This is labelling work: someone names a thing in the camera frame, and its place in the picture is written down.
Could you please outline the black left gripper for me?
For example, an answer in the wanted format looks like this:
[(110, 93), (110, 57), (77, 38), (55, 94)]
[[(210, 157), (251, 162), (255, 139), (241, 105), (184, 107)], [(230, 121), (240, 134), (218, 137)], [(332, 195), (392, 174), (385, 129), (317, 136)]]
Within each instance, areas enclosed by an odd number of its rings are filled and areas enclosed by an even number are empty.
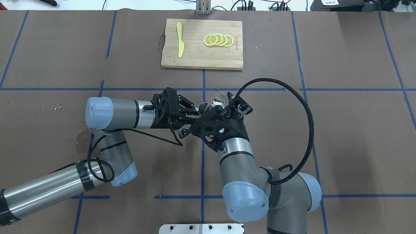
[(183, 95), (167, 95), (168, 120), (171, 127), (178, 131), (179, 137), (186, 137), (187, 130), (182, 130), (186, 125), (192, 125), (198, 118), (187, 117), (187, 114), (199, 114), (194, 103)]

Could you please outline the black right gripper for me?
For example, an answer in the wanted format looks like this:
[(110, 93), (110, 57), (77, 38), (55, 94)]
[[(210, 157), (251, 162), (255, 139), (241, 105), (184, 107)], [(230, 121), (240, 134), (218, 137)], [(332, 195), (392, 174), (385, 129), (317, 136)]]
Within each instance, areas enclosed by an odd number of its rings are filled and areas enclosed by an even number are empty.
[(236, 100), (234, 100), (235, 95), (233, 95), (230, 92), (228, 92), (227, 95), (229, 99), (228, 106), (226, 106), (225, 108), (223, 108), (222, 106), (215, 106), (209, 111), (207, 111), (202, 117), (197, 119), (191, 125), (190, 130), (192, 134), (198, 134), (202, 125), (208, 121), (211, 121), (211, 120), (244, 121), (244, 116), (253, 112), (254, 110), (253, 107), (251, 107), (251, 105), (245, 102), (245, 100), (242, 99), (241, 97), (238, 97)]

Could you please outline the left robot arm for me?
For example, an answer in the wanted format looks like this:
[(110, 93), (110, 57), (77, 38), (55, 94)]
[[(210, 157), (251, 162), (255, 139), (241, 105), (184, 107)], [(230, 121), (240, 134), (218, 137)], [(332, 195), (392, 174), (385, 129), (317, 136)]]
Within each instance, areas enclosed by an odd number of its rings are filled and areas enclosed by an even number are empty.
[(1, 233), (139, 233), (196, 200), (153, 204), (200, 178), (202, 108), (172, 88), (147, 99), (95, 91), (1, 94)]

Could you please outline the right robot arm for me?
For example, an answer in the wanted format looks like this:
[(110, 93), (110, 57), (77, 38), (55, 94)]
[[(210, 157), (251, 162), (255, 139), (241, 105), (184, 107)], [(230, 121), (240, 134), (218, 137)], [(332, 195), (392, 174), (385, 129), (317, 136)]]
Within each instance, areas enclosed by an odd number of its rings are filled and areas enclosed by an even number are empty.
[(318, 208), (321, 187), (309, 174), (295, 170), (258, 166), (243, 116), (252, 108), (242, 99), (226, 108), (223, 99), (204, 102), (192, 135), (214, 150), (227, 214), (237, 222), (267, 217), (268, 234), (306, 234), (307, 214)]

